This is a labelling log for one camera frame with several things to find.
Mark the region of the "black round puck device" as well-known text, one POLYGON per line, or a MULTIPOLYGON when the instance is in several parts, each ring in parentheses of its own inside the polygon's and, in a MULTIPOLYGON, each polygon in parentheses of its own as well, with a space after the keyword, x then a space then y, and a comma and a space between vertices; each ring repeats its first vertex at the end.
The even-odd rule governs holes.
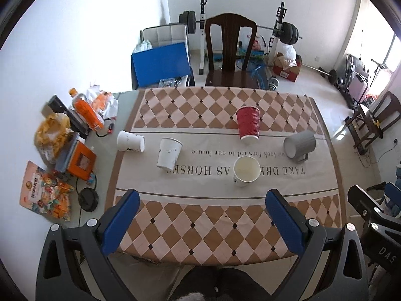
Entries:
POLYGON ((93 188, 84 188, 78 194, 79 206, 86 212, 93 212, 98 205, 98 194, 93 188))

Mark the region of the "white padded chair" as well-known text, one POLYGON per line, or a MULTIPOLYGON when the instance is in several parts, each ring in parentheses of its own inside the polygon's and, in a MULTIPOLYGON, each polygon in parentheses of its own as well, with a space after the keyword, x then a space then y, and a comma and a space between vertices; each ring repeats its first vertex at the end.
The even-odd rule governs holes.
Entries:
POLYGON ((188 47, 187 26, 181 23, 148 27, 140 33, 141 41, 149 41, 153 48, 184 43, 188 47))

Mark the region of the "dark wooden side chair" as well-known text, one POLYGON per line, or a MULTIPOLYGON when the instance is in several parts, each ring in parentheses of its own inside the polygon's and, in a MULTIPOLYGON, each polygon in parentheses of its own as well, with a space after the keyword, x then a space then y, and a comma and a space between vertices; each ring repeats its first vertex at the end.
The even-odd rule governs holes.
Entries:
POLYGON ((354 140, 353 148, 359 155, 365 155, 369 146, 377 138, 383 139, 383 134, 400 120, 400 100, 387 91, 373 111, 359 104, 351 117, 345 119, 354 140))

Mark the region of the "orange white snack wrapper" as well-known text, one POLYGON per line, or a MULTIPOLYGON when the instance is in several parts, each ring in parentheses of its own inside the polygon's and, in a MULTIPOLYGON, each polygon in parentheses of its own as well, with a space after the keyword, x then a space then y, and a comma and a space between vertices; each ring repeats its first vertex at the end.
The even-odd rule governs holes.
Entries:
POLYGON ((104 120, 117 117, 118 100, 111 92, 101 90, 100 86, 94 85, 87 90, 86 97, 94 111, 104 120))

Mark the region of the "orange drink bottle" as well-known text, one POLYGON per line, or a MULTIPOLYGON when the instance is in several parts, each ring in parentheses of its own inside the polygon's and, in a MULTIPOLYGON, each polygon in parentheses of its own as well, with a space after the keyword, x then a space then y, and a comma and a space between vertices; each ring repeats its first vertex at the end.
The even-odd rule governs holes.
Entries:
POLYGON ((86 124, 94 131, 104 129, 104 121, 98 113, 94 111, 85 94, 79 93, 76 89, 72 88, 69 91, 72 97, 72 106, 75 111, 84 118, 86 124))

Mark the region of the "white paper cup leftmost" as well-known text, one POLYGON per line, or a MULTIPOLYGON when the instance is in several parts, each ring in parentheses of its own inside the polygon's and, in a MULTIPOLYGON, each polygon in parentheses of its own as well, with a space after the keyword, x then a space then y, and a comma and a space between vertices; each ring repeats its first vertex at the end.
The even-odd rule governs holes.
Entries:
POLYGON ((117 136, 117 149, 122 152, 144 152, 145 137, 121 130, 117 136))

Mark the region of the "colourful snack packet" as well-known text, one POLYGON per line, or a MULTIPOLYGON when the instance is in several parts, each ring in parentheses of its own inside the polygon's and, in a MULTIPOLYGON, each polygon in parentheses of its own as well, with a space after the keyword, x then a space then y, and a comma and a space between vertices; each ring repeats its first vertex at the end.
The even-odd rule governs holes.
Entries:
POLYGON ((71 220, 70 195, 75 188, 28 161, 22 180, 20 206, 41 215, 71 220))

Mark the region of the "yellow plastic bag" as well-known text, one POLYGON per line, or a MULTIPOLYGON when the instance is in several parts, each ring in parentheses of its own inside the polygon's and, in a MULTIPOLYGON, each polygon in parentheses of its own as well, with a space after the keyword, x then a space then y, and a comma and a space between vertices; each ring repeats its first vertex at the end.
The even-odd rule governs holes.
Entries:
POLYGON ((36 130, 34 144, 47 162, 55 164, 71 132, 69 117, 64 113, 52 113, 36 130))

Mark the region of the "small barbell on floor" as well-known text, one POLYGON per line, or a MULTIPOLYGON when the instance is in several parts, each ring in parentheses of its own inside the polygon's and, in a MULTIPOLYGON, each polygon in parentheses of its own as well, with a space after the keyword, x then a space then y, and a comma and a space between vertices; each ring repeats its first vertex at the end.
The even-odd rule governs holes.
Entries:
POLYGON ((331 85, 335 85, 338 81, 338 75, 335 69, 332 69, 330 71, 325 71, 324 69, 320 68, 315 68, 312 67, 310 65, 307 64, 303 64, 303 67, 306 67, 308 69, 311 69, 313 71, 316 71, 318 73, 320 73, 321 75, 323 75, 325 78, 328 79, 329 83, 331 83, 331 85))

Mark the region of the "red cardboard box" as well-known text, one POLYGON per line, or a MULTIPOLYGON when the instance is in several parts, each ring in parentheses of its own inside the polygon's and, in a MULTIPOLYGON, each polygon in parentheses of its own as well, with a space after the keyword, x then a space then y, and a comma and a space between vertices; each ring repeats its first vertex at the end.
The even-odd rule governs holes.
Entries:
POLYGON ((272 72, 282 78, 285 78, 291 82, 295 82, 302 67, 302 57, 297 54, 295 59, 295 64, 291 67, 285 67, 285 60, 283 54, 278 52, 274 64, 272 66, 272 72))

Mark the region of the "checkered beige table mat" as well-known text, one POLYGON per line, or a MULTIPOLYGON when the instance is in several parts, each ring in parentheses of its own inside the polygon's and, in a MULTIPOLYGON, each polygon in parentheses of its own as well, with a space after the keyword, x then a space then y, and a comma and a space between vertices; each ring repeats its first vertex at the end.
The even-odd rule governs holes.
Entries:
POLYGON ((144 152, 119 152, 106 206, 138 191, 139 211, 119 250, 153 262, 193 265, 255 264, 290 256, 268 218, 264 198, 277 189, 307 218, 343 224, 343 186, 334 150, 315 101, 305 95, 249 88, 150 88, 137 92, 126 131, 145 137, 144 152), (237 109, 260 110, 260 136, 240 140, 237 109), (286 137, 305 130, 316 148, 305 162, 284 152, 286 137), (182 143, 174 170, 156 166, 160 141, 182 143), (233 182, 242 156, 255 158, 259 178, 233 182))

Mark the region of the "orange box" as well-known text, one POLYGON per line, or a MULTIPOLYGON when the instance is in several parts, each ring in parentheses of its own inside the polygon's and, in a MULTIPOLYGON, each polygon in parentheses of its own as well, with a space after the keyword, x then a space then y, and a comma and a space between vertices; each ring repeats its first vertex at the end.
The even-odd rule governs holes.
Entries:
POLYGON ((78 141, 68 162, 67 171, 77 178, 87 181, 94 168, 95 160, 96 154, 78 141))

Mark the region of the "white paper cup black calligraphy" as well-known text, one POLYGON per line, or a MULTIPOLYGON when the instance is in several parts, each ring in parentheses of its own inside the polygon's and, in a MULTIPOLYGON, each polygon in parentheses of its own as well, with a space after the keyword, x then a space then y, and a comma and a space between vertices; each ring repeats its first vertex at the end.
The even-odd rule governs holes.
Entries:
POLYGON ((261 172, 260 163, 251 156, 242 156, 236 160, 233 166, 233 182, 244 187, 256 181, 261 172))

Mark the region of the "white paper cup middle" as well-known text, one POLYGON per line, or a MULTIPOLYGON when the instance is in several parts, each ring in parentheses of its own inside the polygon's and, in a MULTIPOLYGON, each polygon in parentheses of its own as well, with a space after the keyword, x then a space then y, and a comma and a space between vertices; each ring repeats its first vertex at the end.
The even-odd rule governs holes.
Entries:
POLYGON ((162 138, 156 166, 166 171, 174 170, 182 146, 182 143, 177 139, 169 137, 162 138))

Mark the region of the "blue flat board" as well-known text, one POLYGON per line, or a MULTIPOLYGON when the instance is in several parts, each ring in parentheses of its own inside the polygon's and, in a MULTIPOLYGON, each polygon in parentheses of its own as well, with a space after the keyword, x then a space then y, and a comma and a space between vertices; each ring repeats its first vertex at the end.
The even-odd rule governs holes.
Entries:
POLYGON ((131 54, 132 88, 146 88, 160 80, 192 74, 184 42, 131 54))

